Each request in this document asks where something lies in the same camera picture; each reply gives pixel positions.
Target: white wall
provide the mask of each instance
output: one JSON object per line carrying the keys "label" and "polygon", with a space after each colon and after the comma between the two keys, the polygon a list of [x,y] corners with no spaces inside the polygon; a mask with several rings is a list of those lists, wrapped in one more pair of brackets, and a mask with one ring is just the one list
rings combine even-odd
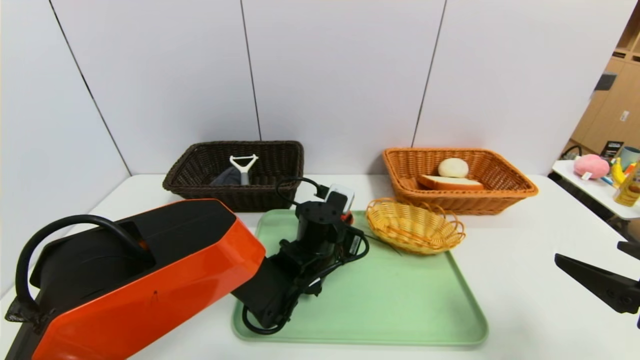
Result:
{"label": "white wall", "polygon": [[86,213],[128,173],[49,3],[4,0],[1,23],[4,293],[33,233],[53,220]]}
{"label": "white wall", "polygon": [[258,140],[239,0],[54,0],[133,174],[163,174],[192,143]]}
{"label": "white wall", "polygon": [[308,174],[411,146],[444,0],[243,4],[263,140],[299,140]]}
{"label": "white wall", "polygon": [[448,0],[415,146],[485,147],[547,174],[636,0]]}

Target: cable connector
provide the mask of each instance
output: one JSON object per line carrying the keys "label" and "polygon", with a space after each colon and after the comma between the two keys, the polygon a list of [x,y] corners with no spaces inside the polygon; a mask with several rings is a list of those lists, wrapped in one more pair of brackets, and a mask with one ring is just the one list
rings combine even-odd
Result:
{"label": "cable connector", "polygon": [[320,199],[326,199],[326,196],[329,195],[329,186],[319,185],[317,188],[316,197]]}

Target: orange wicker basket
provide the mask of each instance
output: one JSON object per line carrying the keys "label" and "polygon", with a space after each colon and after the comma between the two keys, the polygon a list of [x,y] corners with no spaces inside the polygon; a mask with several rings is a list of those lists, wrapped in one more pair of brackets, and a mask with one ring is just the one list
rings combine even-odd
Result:
{"label": "orange wicker basket", "polygon": [[[420,206],[437,205],[456,214],[493,215],[538,194],[538,188],[499,154],[485,149],[394,148],[383,153],[398,200]],[[438,175],[444,159],[461,158],[469,165],[467,178],[485,190],[436,191],[422,187],[419,175]]]}

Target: small yellow wicker basket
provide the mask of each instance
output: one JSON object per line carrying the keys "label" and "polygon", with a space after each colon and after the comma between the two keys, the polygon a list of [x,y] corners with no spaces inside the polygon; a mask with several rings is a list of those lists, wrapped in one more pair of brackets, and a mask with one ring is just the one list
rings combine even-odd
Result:
{"label": "small yellow wicker basket", "polygon": [[414,254],[438,254],[465,238],[465,226],[456,214],[429,204],[418,208],[391,198],[376,199],[367,206],[367,221],[381,240]]}

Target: banana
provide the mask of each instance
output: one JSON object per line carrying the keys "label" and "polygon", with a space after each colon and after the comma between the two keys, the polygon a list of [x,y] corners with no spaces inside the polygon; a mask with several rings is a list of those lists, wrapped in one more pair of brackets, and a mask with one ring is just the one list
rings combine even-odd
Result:
{"label": "banana", "polygon": [[622,165],[620,165],[620,163],[620,158],[617,158],[616,162],[611,167],[611,177],[617,185],[622,184],[622,182],[627,178],[625,173],[622,171]]}

